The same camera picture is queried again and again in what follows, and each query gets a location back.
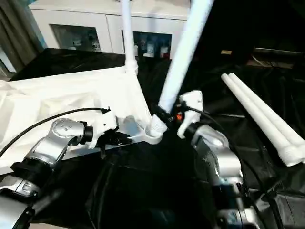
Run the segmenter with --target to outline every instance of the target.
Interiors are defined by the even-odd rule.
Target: silver metal housing
[[[35,196],[40,191],[40,188],[32,182],[10,175],[6,176],[0,183],[0,192],[5,189],[23,197]]]
[[[247,208],[242,211],[237,209],[226,209],[218,212],[217,217],[225,225],[251,225],[253,228],[260,229],[259,219],[252,208]]]
[[[0,196],[0,228],[12,229],[28,206],[19,201]]]
[[[68,146],[76,146],[84,135],[84,124],[68,118],[53,122],[47,136],[39,140],[25,158],[34,158],[56,166],[67,151]]]
[[[242,183],[240,161],[230,150],[229,141],[222,133],[203,125],[197,129],[191,145],[201,155],[204,153],[201,160],[206,162],[211,185]]]

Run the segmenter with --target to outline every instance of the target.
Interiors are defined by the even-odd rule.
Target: black cable
[[[124,159],[122,152],[117,154],[111,154],[105,159],[105,165],[101,172],[101,175],[95,182],[96,188],[93,190],[93,203],[92,203],[92,210],[91,215],[93,222],[95,223],[96,229],[101,228],[102,217],[105,211],[106,201],[109,199],[108,194],[113,186],[117,171],[119,166]]]
[[[107,164],[107,161],[109,159],[108,158],[105,158],[105,161],[104,161],[104,165],[102,166],[102,170],[100,171],[100,174],[98,175],[97,179],[96,179],[96,182],[94,183],[93,187],[92,187],[92,203],[91,203],[91,210],[90,210],[90,213],[92,215],[92,219],[93,221],[95,221],[95,218],[94,218],[94,215],[93,212],[96,211],[97,209],[97,204],[96,204],[96,201],[95,201],[95,198],[96,198],[96,195],[98,192],[101,192],[100,189],[102,189],[102,187],[100,187],[102,181],[104,180],[104,178],[106,177],[106,174],[108,172],[108,164]]]
[[[25,129],[24,131],[22,131],[20,134],[18,134],[16,137],[14,137],[1,151],[0,151],[0,157],[5,153],[5,151],[8,150],[8,148],[14,144],[19,138],[21,138],[22,136],[24,136],[27,132],[29,132],[30,130],[34,129],[35,127],[46,123],[54,118],[58,118],[67,114],[71,114],[71,113],[75,113],[75,112],[79,112],[79,111],[101,111],[102,113],[104,113],[106,110],[103,108],[81,108],[81,109],[76,109],[76,110],[71,110],[71,111],[67,111],[67,112],[63,112],[54,116],[51,116],[49,118],[46,118],[44,120],[41,120],[38,123],[35,123],[34,125],[31,125],[30,127],[28,127],[27,129]]]
[[[274,66],[273,66],[272,62],[271,62],[271,61],[268,61],[268,62],[269,62],[269,64],[270,64],[270,66],[274,68]]]
[[[93,229],[96,229],[96,227],[95,227],[95,225],[94,225],[94,223],[93,223],[93,221],[92,221],[92,219],[91,219],[90,213],[89,213],[87,210],[85,210],[85,211],[86,211],[86,214],[88,215],[89,221],[90,221],[90,223],[91,223]]]
[[[281,218],[281,214],[279,212],[279,209],[276,207],[276,203],[275,203],[275,200],[272,199],[269,195],[269,193],[267,192],[267,190],[265,189],[261,179],[259,178],[258,174],[256,173],[255,169],[250,165],[249,162],[247,162],[246,160],[243,160],[243,163],[250,169],[250,171],[253,173],[254,177],[256,178],[259,186],[260,186],[260,189],[263,191],[263,193],[265,194],[266,198],[267,198],[267,201],[270,205],[270,208],[273,212],[273,215],[274,215],[274,218],[275,218],[275,222],[276,222],[276,225],[279,229],[284,229],[284,225],[283,225],[283,221],[282,221],[282,218]]]
[[[263,226],[267,229],[267,228],[268,228],[268,227],[267,227],[267,224],[266,224],[265,220],[263,219],[263,216],[262,216],[261,212],[259,211],[258,207],[256,206],[254,200],[253,200],[252,197],[251,197],[251,194],[250,194],[250,191],[249,191],[249,187],[248,187],[247,178],[246,178],[246,175],[245,175],[245,172],[244,172],[244,166],[242,165],[242,162],[244,162],[244,160],[241,159],[240,154],[239,154],[239,152],[237,151],[235,144],[233,143],[233,141],[231,140],[231,138],[229,137],[229,135],[226,133],[225,129],[220,125],[219,122],[217,122],[215,119],[213,119],[211,116],[209,116],[209,115],[206,114],[205,112],[200,111],[200,110],[197,110],[197,109],[194,109],[194,108],[192,108],[192,107],[188,107],[188,106],[187,106],[186,108],[187,108],[188,110],[198,112],[198,113],[200,113],[202,116],[204,116],[204,117],[206,117],[207,119],[211,120],[215,125],[217,125],[217,127],[218,127],[218,128],[223,132],[223,134],[226,136],[226,138],[227,138],[228,141],[229,141],[230,148],[231,148],[232,151],[236,154],[236,156],[238,157],[238,159],[241,161],[241,171],[242,171],[242,174],[243,174],[243,176],[244,176],[244,177],[243,177],[243,178],[244,178],[244,185],[245,185],[245,189],[246,189],[247,194],[248,194],[248,198],[250,199],[251,204],[252,204],[254,210],[256,211],[258,218],[259,218],[260,221],[262,222]],[[258,178],[258,183],[259,183],[259,185],[263,185],[263,183],[262,183],[261,180],[259,179],[259,176],[258,176],[258,174],[256,173],[256,171],[253,169],[252,172],[254,173],[254,176],[255,176],[256,178]],[[277,214],[276,214],[275,210],[274,210],[273,208],[271,208],[271,210],[272,210],[272,212],[273,212],[273,214],[274,214],[275,219],[277,219]]]

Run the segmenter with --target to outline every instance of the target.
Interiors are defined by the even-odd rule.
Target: black tablecloth
[[[117,67],[123,63],[122,55],[46,49],[13,80]],[[138,64],[138,80],[150,106],[158,102],[170,61],[148,58],[139,60]],[[204,109],[226,129],[241,158],[255,168],[284,227],[302,228],[305,225],[304,166],[283,165],[275,148],[222,82],[221,74],[230,72],[240,77],[304,138],[304,70],[225,63],[211,66],[197,60],[191,64],[181,89],[181,93],[203,92]],[[212,220],[215,209],[209,188],[198,188],[194,177],[194,151],[176,133],[166,132],[161,143],[155,146],[139,143],[109,152],[125,156],[107,197],[104,228],[170,228],[165,225],[205,228],[207,221]],[[93,183],[105,166],[99,158],[99,154],[93,154],[62,162],[53,186],[65,188],[66,194],[39,214],[36,222],[91,228],[84,203],[90,199]],[[262,192],[257,179],[247,166],[244,169],[268,228],[277,228],[269,203],[265,197],[259,198]],[[160,212],[165,221],[160,220]]]

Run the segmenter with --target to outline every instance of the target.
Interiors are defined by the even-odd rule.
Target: white cabinet
[[[135,52],[172,58],[189,7],[189,0],[133,0]],[[124,54],[116,0],[38,0],[30,9],[50,48]]]

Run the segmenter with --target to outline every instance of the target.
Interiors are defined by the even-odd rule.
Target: cable
[[[95,227],[95,225],[94,225],[94,223],[93,223],[93,221],[92,221],[92,219],[91,219],[90,213],[89,213],[87,210],[86,210],[86,214],[88,215],[89,221],[90,221],[90,223],[91,223],[93,229],[96,229],[96,227]]]
[[[261,66],[263,67],[267,67],[266,65],[264,65],[262,62],[260,62],[258,59],[256,59],[253,55],[252,55],[253,60],[255,60],[257,63],[259,63]]]
[[[242,114],[210,113],[208,111],[205,111],[205,113],[208,114],[208,115],[217,115],[217,116],[220,116],[220,117],[245,118],[245,116],[242,115]]]
[[[8,150],[8,148],[14,144],[19,138],[21,138],[22,136],[24,136],[27,132],[29,132],[30,130],[34,129],[35,127],[46,123],[54,118],[58,118],[64,115],[68,115],[71,113],[75,113],[75,112],[79,112],[79,111],[101,111],[102,113],[104,113],[106,110],[103,108],[81,108],[81,109],[76,109],[76,110],[71,110],[71,111],[67,111],[67,112],[63,112],[54,116],[51,116],[49,118],[46,118],[44,120],[41,120],[38,123],[35,123],[34,125],[31,125],[30,127],[28,127],[27,129],[25,129],[24,131],[22,131],[20,134],[18,134],[16,137],[14,137],[1,151],[0,151],[0,157],[2,157],[2,155],[5,153],[5,151]]]
[[[119,149],[118,153],[107,156],[102,172],[94,184],[91,215],[96,229],[101,228],[106,201],[109,199],[108,195],[124,158],[121,149]]]
[[[188,106],[186,106],[186,108],[189,109],[189,110],[191,110],[191,111],[195,111],[195,112],[200,113],[202,116],[204,116],[204,117],[206,117],[207,119],[211,120],[215,125],[218,126],[218,128],[221,129],[221,131],[223,131],[223,134],[227,137],[227,139],[228,139],[228,141],[229,141],[229,143],[230,143],[230,148],[232,149],[232,151],[236,154],[236,156],[238,157],[238,159],[239,159],[241,162],[245,163],[245,164],[249,167],[249,169],[251,170],[251,172],[254,174],[255,178],[257,179],[257,181],[258,181],[258,183],[259,183],[259,186],[260,186],[261,190],[262,190],[262,191],[265,193],[265,195],[266,195],[267,201],[268,201],[268,203],[269,203],[269,205],[270,205],[270,208],[271,208],[271,210],[272,210],[272,213],[273,213],[273,215],[274,215],[274,218],[275,218],[275,220],[276,220],[276,224],[277,224],[278,228],[279,228],[279,229],[283,229],[284,226],[283,226],[282,219],[281,219],[280,216],[278,215],[279,212],[278,212],[278,210],[274,209],[274,206],[273,206],[273,204],[272,204],[272,200],[270,199],[270,197],[269,197],[269,195],[268,195],[266,189],[264,188],[264,185],[263,185],[261,179],[259,178],[259,176],[258,176],[258,174],[256,173],[256,171],[254,170],[254,168],[253,168],[247,161],[241,159],[240,154],[239,154],[238,150],[236,149],[236,146],[235,146],[234,142],[231,140],[231,138],[229,137],[229,135],[226,133],[225,129],[220,125],[219,122],[217,122],[215,119],[213,119],[211,116],[209,116],[209,115],[206,114],[205,112],[200,111],[200,110],[197,110],[197,109],[194,109],[194,108],[192,108],[192,107],[188,107]],[[258,218],[260,219],[260,221],[262,222],[263,226],[267,229],[267,228],[268,228],[268,227],[267,227],[267,224],[266,224],[266,222],[264,221],[264,219],[263,219],[263,217],[262,217],[262,215],[261,215],[261,212],[259,211],[258,207],[256,206],[254,200],[251,198],[250,191],[249,191],[248,184],[247,184],[248,182],[247,182],[246,174],[245,174],[245,172],[244,172],[244,166],[242,165],[242,163],[241,163],[241,171],[242,171],[242,174],[243,174],[243,176],[244,176],[244,185],[245,185],[245,188],[246,188],[248,197],[249,197],[249,199],[250,199],[250,201],[251,201],[251,203],[252,203],[252,206],[253,206],[253,208],[255,209],[255,211],[256,211],[256,213],[257,213],[257,216],[258,216]]]
[[[268,62],[270,64],[270,66],[274,68],[274,65],[272,64],[272,62],[271,61],[268,61]]]

